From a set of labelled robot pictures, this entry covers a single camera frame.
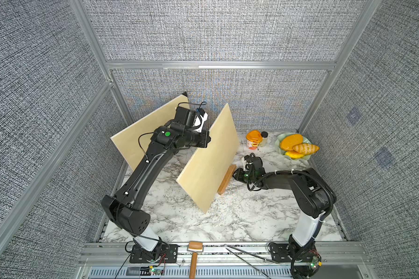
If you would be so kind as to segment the wooden easel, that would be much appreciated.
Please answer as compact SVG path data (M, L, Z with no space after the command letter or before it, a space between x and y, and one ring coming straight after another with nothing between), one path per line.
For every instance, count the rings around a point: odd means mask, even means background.
M224 178L223 178L223 180L222 180L222 182L221 182L221 184L220 184L220 186L217 190L217 193L219 195L223 195L223 193L226 191L226 188L227 188L235 170L236 170L236 165L230 165L228 167L227 172L225 173L225 176L224 176Z

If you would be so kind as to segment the wooden canvas board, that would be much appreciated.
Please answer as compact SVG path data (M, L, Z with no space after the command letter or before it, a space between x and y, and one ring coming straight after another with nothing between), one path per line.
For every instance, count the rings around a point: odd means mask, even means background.
M239 147L239 137L229 104L226 104L209 130L207 148L198 148L176 182L206 214L213 203Z
M188 101L187 96L180 94L111 137L112 142L132 170L135 170L141 160L145 160L144 151L149 146L151 132L174 119L178 104Z

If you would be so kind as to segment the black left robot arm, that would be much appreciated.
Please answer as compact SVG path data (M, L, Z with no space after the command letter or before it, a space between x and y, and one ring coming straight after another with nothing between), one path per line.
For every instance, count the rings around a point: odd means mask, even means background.
M181 150L207 148L210 133L203 129L206 111L176 108L175 117L153 132L150 143L129 180L114 195L105 195L101 206L110 221L138 237L147 229L151 216L142 211L144 200L164 166Z

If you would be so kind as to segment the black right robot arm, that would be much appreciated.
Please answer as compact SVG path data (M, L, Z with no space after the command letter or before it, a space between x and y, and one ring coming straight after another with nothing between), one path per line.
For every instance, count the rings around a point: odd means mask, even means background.
M289 245L293 253L311 250L337 200L331 187L313 168L266 172L262 159L253 153L244 156L242 162L243 167L236 169L232 177L244 183L249 191L291 190L300 208L300 217L289 237Z

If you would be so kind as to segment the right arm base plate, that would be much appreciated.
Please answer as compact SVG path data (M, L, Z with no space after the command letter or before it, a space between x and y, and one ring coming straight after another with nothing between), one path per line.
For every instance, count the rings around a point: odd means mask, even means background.
M272 260L278 263L290 263L298 252L299 247L296 244L289 245L288 243L270 242L267 245L267 250L272 257ZM321 255L316 250L314 244L308 251L303 252L302 255L296 259L296 263L314 263L315 265L316 261L321 261Z

